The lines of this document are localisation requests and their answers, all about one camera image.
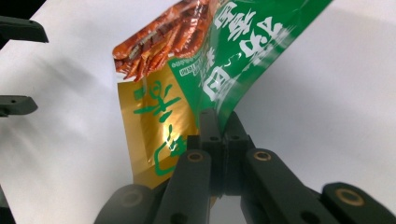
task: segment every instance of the yellow package section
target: yellow package section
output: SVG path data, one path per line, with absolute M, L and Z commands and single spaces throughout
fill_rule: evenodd
M 168 65 L 118 88 L 134 183 L 155 188 L 175 170 L 187 136 L 198 134 L 194 116 Z

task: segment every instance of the plastic wrapper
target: plastic wrapper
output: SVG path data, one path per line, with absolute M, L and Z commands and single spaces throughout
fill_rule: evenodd
M 184 0 L 113 50 L 134 182 L 175 170 L 198 114 L 222 130 L 253 82 L 330 0 Z

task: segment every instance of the white background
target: white background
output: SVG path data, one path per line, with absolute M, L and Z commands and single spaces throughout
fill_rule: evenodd
M 48 0 L 49 44 L 0 51 L 0 94 L 39 109 L 0 119 L 0 184 L 18 223 L 93 223 L 132 182 L 111 51 L 177 0 Z M 236 111 L 309 187 L 356 185 L 396 213 L 396 2 L 338 0 Z M 238 198 L 211 223 L 244 223 Z

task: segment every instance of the snack package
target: snack package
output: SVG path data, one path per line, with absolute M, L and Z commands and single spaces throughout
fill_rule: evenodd
M 169 178 L 212 107 L 238 101 L 330 0 L 183 0 L 113 50 L 134 182 Z

